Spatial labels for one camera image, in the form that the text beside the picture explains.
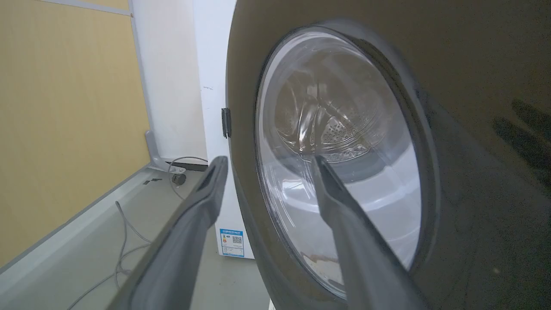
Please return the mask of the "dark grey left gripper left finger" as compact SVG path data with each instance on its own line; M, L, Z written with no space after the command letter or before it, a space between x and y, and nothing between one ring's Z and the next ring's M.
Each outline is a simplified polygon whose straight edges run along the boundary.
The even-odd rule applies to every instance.
M188 310L205 237L222 208L229 160L214 158L148 247L109 310Z

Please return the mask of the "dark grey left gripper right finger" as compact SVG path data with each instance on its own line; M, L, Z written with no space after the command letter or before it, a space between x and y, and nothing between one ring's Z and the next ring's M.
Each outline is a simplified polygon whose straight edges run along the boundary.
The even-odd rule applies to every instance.
M377 227L317 155L311 163L319 213L331 228L349 310L424 310L427 301Z

